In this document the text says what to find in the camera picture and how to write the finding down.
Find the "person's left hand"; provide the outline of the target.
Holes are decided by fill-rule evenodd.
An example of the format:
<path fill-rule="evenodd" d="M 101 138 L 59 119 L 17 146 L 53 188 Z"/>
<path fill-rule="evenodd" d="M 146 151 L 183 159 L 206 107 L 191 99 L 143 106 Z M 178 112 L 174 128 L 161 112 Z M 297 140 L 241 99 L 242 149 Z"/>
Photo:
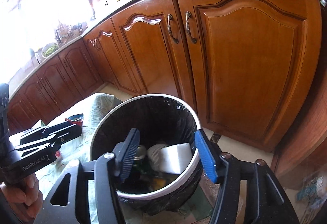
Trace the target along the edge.
<path fill-rule="evenodd" d="M 43 194 L 39 190 L 36 174 L 31 174 L 22 181 L 24 190 L 14 185 L 1 183 L 1 192 L 8 201 L 15 215 L 23 222 L 35 219 L 43 206 Z"/>

